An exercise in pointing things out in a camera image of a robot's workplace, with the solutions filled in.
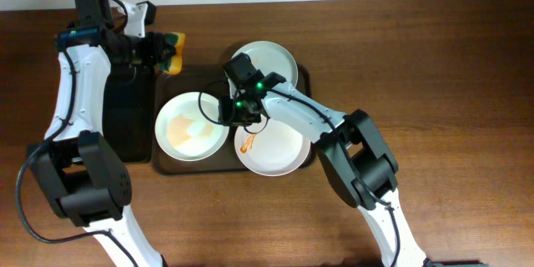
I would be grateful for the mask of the yellow green sponge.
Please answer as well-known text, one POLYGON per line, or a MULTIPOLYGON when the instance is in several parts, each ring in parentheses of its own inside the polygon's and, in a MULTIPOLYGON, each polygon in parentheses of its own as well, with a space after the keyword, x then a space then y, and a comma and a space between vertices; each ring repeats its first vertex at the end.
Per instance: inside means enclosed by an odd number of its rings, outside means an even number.
POLYGON ((165 33, 164 34, 164 55, 163 60, 158 63, 159 69, 167 74, 176 75, 183 67, 183 49, 185 33, 165 33))

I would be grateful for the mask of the pink plate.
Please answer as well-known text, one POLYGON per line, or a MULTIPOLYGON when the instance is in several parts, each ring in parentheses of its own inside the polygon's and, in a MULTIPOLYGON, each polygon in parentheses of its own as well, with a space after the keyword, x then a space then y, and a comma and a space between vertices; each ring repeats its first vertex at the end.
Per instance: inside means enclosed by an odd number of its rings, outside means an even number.
POLYGON ((277 177, 303 165, 310 156, 311 142, 289 125, 263 117, 260 123, 236 129, 234 149, 250 171, 277 177))

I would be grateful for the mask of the cream white plate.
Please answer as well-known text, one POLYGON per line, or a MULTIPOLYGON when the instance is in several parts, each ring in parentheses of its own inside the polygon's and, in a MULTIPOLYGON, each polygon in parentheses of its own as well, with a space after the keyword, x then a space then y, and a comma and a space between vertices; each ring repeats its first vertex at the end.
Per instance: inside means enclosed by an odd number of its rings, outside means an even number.
POLYGON ((211 123, 219 115, 219 100, 199 92, 181 93, 159 110, 154 133, 158 146, 171 158, 180 161, 199 161, 215 154, 226 142, 229 127, 211 123))

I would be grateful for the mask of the grey-green plate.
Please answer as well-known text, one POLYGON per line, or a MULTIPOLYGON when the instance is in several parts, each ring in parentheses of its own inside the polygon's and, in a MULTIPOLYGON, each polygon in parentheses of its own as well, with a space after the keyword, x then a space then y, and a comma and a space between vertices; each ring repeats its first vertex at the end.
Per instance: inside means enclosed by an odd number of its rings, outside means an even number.
POLYGON ((298 82, 298 68, 293 56, 278 43, 270 41, 255 41, 247 43, 239 48, 232 58, 240 53, 249 56, 254 67, 262 72, 264 76, 275 72, 291 83, 294 87, 298 82))

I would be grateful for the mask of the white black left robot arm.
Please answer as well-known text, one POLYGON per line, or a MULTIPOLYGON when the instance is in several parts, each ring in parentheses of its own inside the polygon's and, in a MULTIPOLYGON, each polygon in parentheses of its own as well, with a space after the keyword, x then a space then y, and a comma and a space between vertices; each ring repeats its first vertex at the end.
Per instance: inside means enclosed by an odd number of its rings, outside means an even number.
POLYGON ((61 244, 94 237, 117 266, 165 266, 134 217, 128 170, 103 136, 103 102, 113 64, 169 62, 178 55, 174 44, 179 39, 167 42, 162 33, 146 33, 156 13, 149 1, 118 1, 125 20, 115 28, 110 2, 78 0, 78 24, 55 38, 61 72, 56 108, 43 141, 29 147, 18 173, 16 206, 23 226, 38 241, 61 244), (83 233, 63 239, 37 233, 22 207, 26 170, 53 212, 83 233))

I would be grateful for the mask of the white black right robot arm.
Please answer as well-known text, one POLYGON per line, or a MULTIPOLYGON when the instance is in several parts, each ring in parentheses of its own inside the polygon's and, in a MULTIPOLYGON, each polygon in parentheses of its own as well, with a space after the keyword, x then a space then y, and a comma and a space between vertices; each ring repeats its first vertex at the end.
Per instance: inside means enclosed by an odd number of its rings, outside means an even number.
POLYGON ((430 265, 401 208, 398 163, 367 113, 332 110, 289 82, 266 79, 220 98, 219 112, 224 125, 251 125, 267 117, 302 134, 315 146, 332 189, 364 216, 383 265, 430 265))

